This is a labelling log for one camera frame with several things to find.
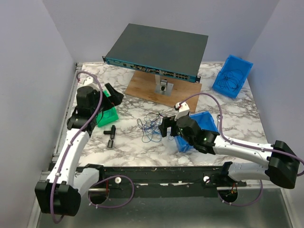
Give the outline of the small metal cylinder socket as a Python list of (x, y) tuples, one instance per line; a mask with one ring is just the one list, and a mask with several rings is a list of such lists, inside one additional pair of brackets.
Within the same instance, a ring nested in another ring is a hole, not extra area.
[(108, 144), (107, 144), (107, 148), (113, 148), (113, 145), (114, 145), (114, 141), (112, 140), (112, 139), (110, 139), (109, 141), (108, 141)]

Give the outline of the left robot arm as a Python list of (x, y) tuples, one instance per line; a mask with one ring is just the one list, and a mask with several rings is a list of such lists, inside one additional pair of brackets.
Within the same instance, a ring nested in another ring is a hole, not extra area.
[(81, 198), (89, 188), (104, 185), (105, 175), (99, 165), (86, 165), (80, 174), (76, 174), (76, 169), (81, 152), (97, 126), (97, 116), (120, 105), (123, 100), (124, 95), (110, 83), (105, 87), (106, 93), (93, 85), (78, 88), (76, 106), (66, 123), (66, 139), (59, 158), (46, 180), (35, 186), (42, 213), (75, 216)]

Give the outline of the green plastic bin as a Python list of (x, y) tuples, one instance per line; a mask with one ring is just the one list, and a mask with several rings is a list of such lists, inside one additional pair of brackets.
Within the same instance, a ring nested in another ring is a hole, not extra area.
[[(106, 96), (109, 96), (109, 93), (106, 90), (103, 90), (103, 92)], [(116, 120), (118, 120), (118, 114), (115, 107), (111, 108), (110, 110), (101, 112), (96, 116), (97, 126), (99, 128), (115, 122)]]

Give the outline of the black T-shaped tool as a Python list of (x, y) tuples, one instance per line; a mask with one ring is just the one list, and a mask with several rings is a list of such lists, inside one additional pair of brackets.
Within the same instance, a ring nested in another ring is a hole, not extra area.
[(115, 133), (116, 133), (116, 126), (115, 125), (112, 125), (110, 130), (104, 130), (103, 131), (103, 134), (110, 135), (111, 140), (114, 140)]

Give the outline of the grey network switch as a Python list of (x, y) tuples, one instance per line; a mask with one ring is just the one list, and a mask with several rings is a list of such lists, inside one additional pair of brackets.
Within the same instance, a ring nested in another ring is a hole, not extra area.
[(208, 36), (128, 24), (103, 57), (109, 65), (199, 83)]

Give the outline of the grey metal bracket fixture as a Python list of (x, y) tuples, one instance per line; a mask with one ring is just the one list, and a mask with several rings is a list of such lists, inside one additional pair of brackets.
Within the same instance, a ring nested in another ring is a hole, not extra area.
[(155, 75), (156, 88), (155, 93), (170, 96), (173, 90), (173, 84), (167, 79), (161, 78), (160, 75)]

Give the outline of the near blue plastic bin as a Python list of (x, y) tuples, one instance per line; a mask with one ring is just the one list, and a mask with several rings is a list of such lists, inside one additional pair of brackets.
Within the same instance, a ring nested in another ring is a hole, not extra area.
[[(197, 114), (191, 114), (190, 118), (195, 120), (201, 129), (218, 132), (218, 129), (214, 123), (214, 119), (212, 115), (208, 112), (202, 112)], [(175, 136), (174, 140), (176, 142), (176, 146), (178, 152), (185, 153), (190, 149), (193, 149), (193, 146), (190, 146), (182, 137)]]

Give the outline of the brown wooden board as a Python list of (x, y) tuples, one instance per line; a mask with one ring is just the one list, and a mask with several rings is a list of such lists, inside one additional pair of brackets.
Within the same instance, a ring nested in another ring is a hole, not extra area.
[(174, 107), (176, 103), (199, 93), (202, 84), (135, 71), (126, 95)]

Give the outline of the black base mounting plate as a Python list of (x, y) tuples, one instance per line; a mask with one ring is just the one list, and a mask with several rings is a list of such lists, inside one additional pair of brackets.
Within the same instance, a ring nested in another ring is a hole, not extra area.
[(221, 166), (184, 167), (105, 167), (88, 164), (86, 168), (98, 170), (100, 180), (118, 175), (122, 180), (99, 183), (90, 191), (98, 200), (109, 196), (112, 199), (135, 198), (216, 198), (218, 188), (231, 189), (246, 186), (245, 182), (232, 180)]

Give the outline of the far blue plastic bin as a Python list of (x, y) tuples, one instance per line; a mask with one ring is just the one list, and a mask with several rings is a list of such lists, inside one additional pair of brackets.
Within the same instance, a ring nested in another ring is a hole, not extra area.
[(227, 97), (235, 99), (242, 89), (253, 63), (229, 55), (219, 71), (212, 89)]

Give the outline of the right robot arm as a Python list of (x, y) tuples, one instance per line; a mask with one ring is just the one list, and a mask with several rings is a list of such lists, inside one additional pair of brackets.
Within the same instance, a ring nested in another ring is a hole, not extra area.
[(266, 180), (281, 188), (295, 188), (300, 162), (283, 141), (258, 144), (227, 138), (218, 132), (201, 129), (188, 115), (164, 117), (158, 128), (162, 137), (167, 136), (167, 129), (170, 128), (171, 136), (182, 137), (200, 153), (245, 160), (245, 163), (224, 163), (218, 175), (219, 182), (224, 186), (243, 180)]

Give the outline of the blue plastic bin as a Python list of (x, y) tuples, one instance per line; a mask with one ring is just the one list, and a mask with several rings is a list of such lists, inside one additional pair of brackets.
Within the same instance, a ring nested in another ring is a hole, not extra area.
[[(191, 114), (190, 118), (195, 120), (201, 129), (218, 132), (218, 129), (214, 123), (214, 119), (212, 115), (208, 112), (202, 112), (197, 114)], [(190, 149), (193, 149), (193, 146), (190, 146), (182, 137), (175, 136), (174, 140), (176, 142), (176, 146), (178, 152), (185, 153)]]
[(229, 55), (219, 71), (212, 89), (227, 97), (235, 99), (242, 89), (253, 63)]

